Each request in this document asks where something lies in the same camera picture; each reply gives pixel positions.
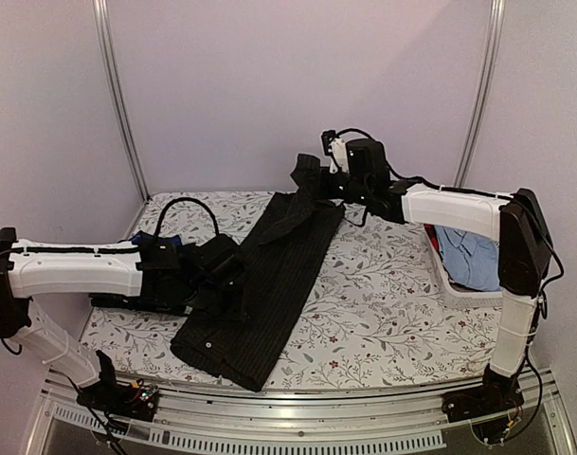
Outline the black pinstriped long sleeve shirt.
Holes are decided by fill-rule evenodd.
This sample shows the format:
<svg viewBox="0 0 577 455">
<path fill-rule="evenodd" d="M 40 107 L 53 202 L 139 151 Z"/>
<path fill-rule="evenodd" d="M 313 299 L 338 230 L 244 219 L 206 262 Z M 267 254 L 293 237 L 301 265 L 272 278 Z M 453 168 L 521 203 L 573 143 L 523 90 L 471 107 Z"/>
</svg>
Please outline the black pinstriped long sleeve shirt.
<svg viewBox="0 0 577 455">
<path fill-rule="evenodd" d="M 249 391 L 260 391 L 273 372 L 345 212 L 324 198 L 317 157 L 298 155 L 291 177 L 297 190 L 275 193 L 241 243 L 246 321 L 191 313 L 171 340 L 181 361 Z"/>
</svg>

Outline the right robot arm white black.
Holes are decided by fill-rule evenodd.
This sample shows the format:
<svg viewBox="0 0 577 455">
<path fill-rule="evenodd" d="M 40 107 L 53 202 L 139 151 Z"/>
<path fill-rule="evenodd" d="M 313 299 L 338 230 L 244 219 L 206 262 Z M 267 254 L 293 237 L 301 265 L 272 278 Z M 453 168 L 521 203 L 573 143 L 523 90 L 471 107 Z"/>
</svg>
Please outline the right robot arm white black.
<svg viewBox="0 0 577 455">
<path fill-rule="evenodd" d="M 534 192 L 489 193 L 401 177 L 384 145 L 370 136 L 344 140 L 328 130 L 321 143 L 331 160 L 322 170 L 327 198 L 360 205 L 366 216 L 388 222 L 456 228 L 497 243 L 502 311 L 488 369 L 516 376 L 535 336 L 533 322 L 546 307 L 550 264 L 561 262 Z"/>
</svg>

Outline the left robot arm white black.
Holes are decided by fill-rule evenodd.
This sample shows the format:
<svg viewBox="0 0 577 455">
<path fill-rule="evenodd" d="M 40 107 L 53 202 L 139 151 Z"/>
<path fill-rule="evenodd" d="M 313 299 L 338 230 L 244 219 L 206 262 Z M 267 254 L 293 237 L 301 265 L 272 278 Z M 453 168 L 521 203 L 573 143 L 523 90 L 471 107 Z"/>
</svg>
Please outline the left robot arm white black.
<svg viewBox="0 0 577 455">
<path fill-rule="evenodd" d="M 106 411 L 125 404 L 112 360 L 85 348 L 36 302 L 49 294 L 86 294 L 93 305 L 243 320 L 245 261 L 227 235 L 183 244 L 139 232 L 108 245 L 56 245 L 0 230 L 0 340 L 13 340 L 64 373 Z"/>
</svg>

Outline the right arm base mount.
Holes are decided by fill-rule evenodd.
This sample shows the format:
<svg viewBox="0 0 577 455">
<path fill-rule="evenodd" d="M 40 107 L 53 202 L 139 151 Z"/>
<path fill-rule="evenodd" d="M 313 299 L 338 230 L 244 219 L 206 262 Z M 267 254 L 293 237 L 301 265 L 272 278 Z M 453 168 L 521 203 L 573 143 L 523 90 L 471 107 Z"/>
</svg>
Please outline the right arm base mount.
<svg viewBox="0 0 577 455">
<path fill-rule="evenodd" d="M 503 376 L 489 366 L 480 385 L 442 395 L 442 412 L 450 423 L 515 409 L 523 404 L 518 374 Z"/>
</svg>

